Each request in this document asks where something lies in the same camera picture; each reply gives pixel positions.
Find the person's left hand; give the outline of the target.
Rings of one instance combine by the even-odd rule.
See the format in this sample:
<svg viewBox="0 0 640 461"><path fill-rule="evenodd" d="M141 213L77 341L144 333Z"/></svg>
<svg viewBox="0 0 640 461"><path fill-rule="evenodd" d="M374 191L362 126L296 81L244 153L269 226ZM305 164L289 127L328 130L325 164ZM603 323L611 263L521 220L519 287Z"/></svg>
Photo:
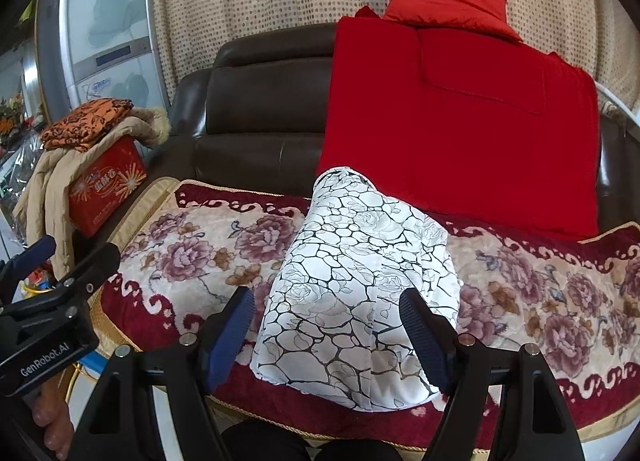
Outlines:
<svg viewBox="0 0 640 461"><path fill-rule="evenodd" d="M70 409L60 389L60 378L52 377L41 385L32 406L35 423L44 429L43 442L58 460L65 460L74 438Z"/></svg>

